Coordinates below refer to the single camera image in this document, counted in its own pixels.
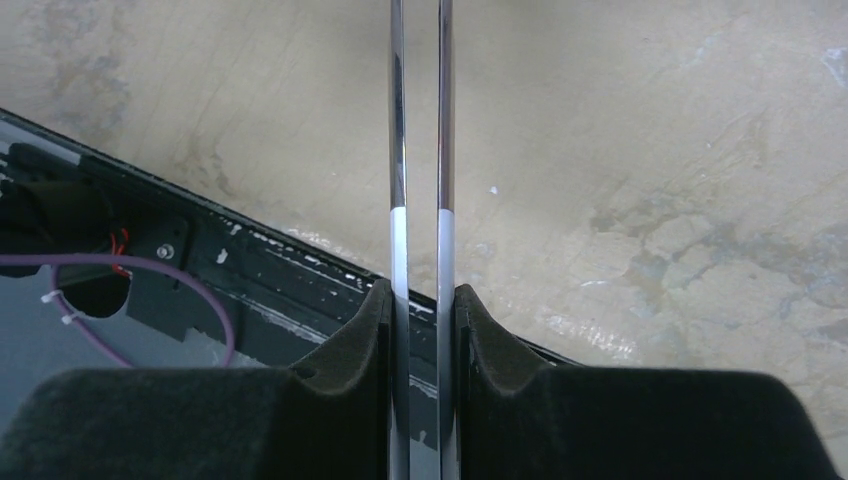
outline white zip tie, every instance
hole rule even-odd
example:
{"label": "white zip tie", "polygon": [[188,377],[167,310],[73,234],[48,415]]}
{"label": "white zip tie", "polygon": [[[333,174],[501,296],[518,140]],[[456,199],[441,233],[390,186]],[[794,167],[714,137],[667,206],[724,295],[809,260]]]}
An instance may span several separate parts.
{"label": "white zip tie", "polygon": [[64,315],[62,317],[62,323],[64,323],[65,325],[70,325],[74,323],[74,319],[77,318],[79,318],[79,315],[77,315],[76,313],[72,313],[71,315]]}
{"label": "white zip tie", "polygon": [[56,295],[59,295],[60,293],[62,293],[62,291],[61,291],[61,290],[53,290],[53,291],[52,291],[52,292],[50,292],[50,293],[47,293],[47,294],[45,294],[45,295],[42,295],[42,296],[41,296],[41,301],[42,301],[43,303],[50,303],[51,301],[53,301],[53,298],[54,298]]}

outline red wire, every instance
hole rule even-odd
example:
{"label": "red wire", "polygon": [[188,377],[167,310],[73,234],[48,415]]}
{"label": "red wire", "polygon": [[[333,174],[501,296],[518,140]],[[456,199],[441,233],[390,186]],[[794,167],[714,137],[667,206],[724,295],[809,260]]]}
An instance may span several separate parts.
{"label": "red wire", "polygon": [[[124,241],[119,246],[118,241],[115,239],[115,234],[112,233],[112,232],[109,232],[109,238],[112,239],[112,255],[123,255],[124,250],[126,250],[127,243],[129,243],[129,241],[130,241],[130,232],[127,231],[126,228],[121,229],[121,234],[124,236]],[[117,273],[118,275],[121,275],[122,277],[128,277],[129,278],[129,276],[130,276],[129,272],[127,272],[126,270],[124,270],[123,268],[121,268],[118,265],[112,265],[112,270],[115,273]]]}

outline reflective metal surface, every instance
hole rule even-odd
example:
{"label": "reflective metal surface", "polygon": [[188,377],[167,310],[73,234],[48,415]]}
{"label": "reflective metal surface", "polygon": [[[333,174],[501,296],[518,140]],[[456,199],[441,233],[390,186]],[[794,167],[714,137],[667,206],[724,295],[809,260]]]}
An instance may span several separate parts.
{"label": "reflective metal surface", "polygon": [[454,219],[453,1],[439,2],[439,131],[436,247],[436,334],[438,335],[439,456],[442,479],[459,478],[456,399],[453,388],[453,300],[456,286]]}
{"label": "reflective metal surface", "polygon": [[389,40],[389,176],[391,213],[391,280],[395,294],[395,321],[392,325],[395,351],[392,353],[391,432],[389,435],[389,476],[409,478],[409,281],[406,217],[406,117],[403,81],[403,3],[391,1]]}

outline floor stain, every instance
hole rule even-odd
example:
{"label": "floor stain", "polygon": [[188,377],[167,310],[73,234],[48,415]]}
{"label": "floor stain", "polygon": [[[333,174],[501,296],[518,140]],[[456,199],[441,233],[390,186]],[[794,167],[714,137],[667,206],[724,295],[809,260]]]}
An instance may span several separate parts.
{"label": "floor stain", "polygon": [[816,233],[806,245],[797,245],[771,232],[741,240],[732,222],[708,220],[711,225],[706,235],[688,241],[674,239],[685,246],[673,251],[670,261],[645,248],[651,233],[666,222],[685,216],[709,219],[704,211],[685,199],[658,193],[627,210],[602,212],[590,220],[595,232],[619,232],[640,239],[643,249],[631,259],[623,279],[640,289],[653,313],[662,308],[662,298],[667,293],[664,285],[669,284],[665,277],[670,267],[674,269],[696,247],[709,252],[709,261],[701,262],[701,268],[692,270],[688,278],[674,279],[671,284],[685,289],[710,268],[742,260],[784,274],[798,285],[798,292],[779,306],[780,317],[786,318],[792,304],[803,298],[825,308],[848,308],[848,222]]}
{"label": "floor stain", "polygon": [[134,1],[49,0],[34,2],[26,21],[32,44],[51,58],[51,121],[95,148],[120,133],[132,97],[122,78],[122,49],[131,36],[123,17]]}

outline paint flecks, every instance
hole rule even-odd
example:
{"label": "paint flecks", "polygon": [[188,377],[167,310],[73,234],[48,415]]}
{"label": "paint flecks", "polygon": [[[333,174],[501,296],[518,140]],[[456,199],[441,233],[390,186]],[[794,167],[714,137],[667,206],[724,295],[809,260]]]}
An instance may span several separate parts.
{"label": "paint flecks", "polygon": [[321,260],[318,260],[317,258],[313,257],[312,255],[307,255],[307,256],[303,257],[303,259],[306,260],[309,263],[315,264],[316,267],[324,264],[324,262],[322,262]]}
{"label": "paint flecks", "polygon": [[821,62],[830,70],[840,87],[848,88],[848,47],[828,48]]}

